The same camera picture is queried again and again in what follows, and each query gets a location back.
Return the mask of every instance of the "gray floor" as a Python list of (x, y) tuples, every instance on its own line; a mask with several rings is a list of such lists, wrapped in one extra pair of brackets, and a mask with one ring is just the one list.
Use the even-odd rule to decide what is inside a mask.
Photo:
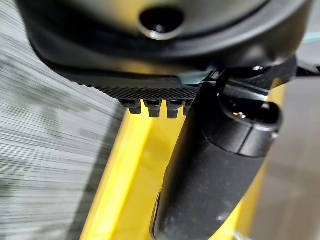
[(287, 85), (253, 240), (320, 240), (320, 78)]
[(41, 63), (0, 0), (0, 240), (78, 240), (124, 108)]

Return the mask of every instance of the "motion-blurred floor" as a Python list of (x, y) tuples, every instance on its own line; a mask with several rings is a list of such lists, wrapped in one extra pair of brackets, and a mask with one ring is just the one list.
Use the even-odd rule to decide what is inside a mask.
[(58, 76), (0, 0), (0, 240), (78, 240), (125, 109)]

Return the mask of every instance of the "black cylinder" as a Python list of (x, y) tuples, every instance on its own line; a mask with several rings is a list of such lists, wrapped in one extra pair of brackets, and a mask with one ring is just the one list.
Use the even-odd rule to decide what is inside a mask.
[(276, 104), (219, 97), (205, 84), (167, 167), (152, 237), (208, 240), (245, 195), (281, 123)]

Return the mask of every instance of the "round hole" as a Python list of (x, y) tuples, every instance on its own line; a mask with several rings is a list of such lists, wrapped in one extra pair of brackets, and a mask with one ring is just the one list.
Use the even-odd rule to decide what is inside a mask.
[(169, 40), (181, 33), (183, 13), (171, 7), (154, 7), (145, 10), (139, 18), (140, 31), (148, 38)]

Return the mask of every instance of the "yellow metal bar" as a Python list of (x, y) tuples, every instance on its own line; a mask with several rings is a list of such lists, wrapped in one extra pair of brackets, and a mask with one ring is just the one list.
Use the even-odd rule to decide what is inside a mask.
[[(284, 89), (270, 99), (278, 102)], [(149, 225), (165, 169), (185, 117), (167, 119), (126, 114), (100, 182), (81, 240), (150, 240)], [(250, 190), (211, 240), (232, 240), (235, 232), (250, 233), (262, 186), (264, 166)]]

